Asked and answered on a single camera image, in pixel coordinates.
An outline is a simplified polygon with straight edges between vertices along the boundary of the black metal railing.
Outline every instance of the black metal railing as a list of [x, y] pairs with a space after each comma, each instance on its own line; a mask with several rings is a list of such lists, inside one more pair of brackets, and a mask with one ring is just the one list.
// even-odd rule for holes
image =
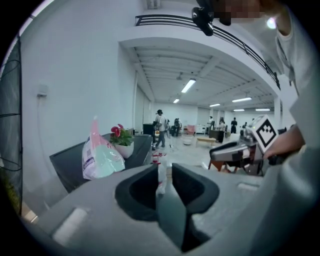
[[[198, 26], [193, 22], [191, 18], [176, 15], [167, 14], [150, 14], [150, 15], [140, 15], [136, 16], [135, 26], [147, 26], [147, 25], [170, 25], [185, 27], [195, 30], [200, 30]], [[220, 27], [213, 26], [214, 36], [223, 39], [241, 50], [243, 50], [248, 56], [254, 59], [274, 80], [277, 87], [280, 89], [280, 84], [276, 72], [273, 72], [268, 64], [247, 44], [241, 41], [239, 38], [235, 37], [233, 34], [221, 29]]]

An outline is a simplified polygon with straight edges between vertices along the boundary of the black table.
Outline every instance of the black table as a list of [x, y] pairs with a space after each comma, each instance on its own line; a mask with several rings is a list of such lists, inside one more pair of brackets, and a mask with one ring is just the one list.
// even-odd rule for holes
[[[110, 141], [110, 134], [103, 135], [103, 137]], [[133, 141], [133, 153], [124, 162], [125, 170], [148, 165], [152, 161], [152, 137], [145, 134], [135, 135]], [[82, 142], [50, 156], [53, 167], [68, 193], [89, 181], [83, 178], [82, 171], [84, 144], [85, 142]]]

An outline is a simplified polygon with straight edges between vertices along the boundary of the white floor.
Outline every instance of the white floor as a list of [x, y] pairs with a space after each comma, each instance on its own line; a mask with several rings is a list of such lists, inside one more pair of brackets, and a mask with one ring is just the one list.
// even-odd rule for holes
[[[191, 145], [184, 145], [183, 138], [188, 137], [192, 140]], [[186, 164], [192, 166], [203, 167], [208, 169], [210, 163], [209, 151], [214, 148], [211, 146], [211, 143], [208, 142], [198, 142], [196, 147], [197, 137], [204, 137], [203, 134], [197, 134], [196, 136], [182, 135], [179, 137], [168, 138], [165, 136], [165, 148], [162, 148], [161, 145], [158, 152], [166, 154], [167, 165], [170, 166], [172, 163], [177, 164]], [[238, 138], [224, 138], [223, 143], [215, 143], [215, 146], [220, 146], [225, 143], [232, 142]]]

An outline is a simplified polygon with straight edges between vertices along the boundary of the table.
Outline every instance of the table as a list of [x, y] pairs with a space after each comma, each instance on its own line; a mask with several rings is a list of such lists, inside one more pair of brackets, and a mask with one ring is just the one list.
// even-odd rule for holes
[[208, 137], [198, 137], [198, 138], [196, 138], [196, 144], [195, 144], [196, 147], [198, 146], [198, 142], [209, 142], [209, 143], [211, 143], [211, 146], [213, 146], [216, 142], [216, 139], [215, 138], [208, 138]]

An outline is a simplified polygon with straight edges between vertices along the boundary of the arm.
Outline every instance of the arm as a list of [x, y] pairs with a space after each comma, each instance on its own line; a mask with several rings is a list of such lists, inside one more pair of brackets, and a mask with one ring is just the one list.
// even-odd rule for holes
[[299, 150], [305, 144], [305, 140], [298, 126], [293, 126], [287, 132], [280, 134], [272, 146], [265, 152], [263, 158], [267, 159], [274, 155], [280, 155]]

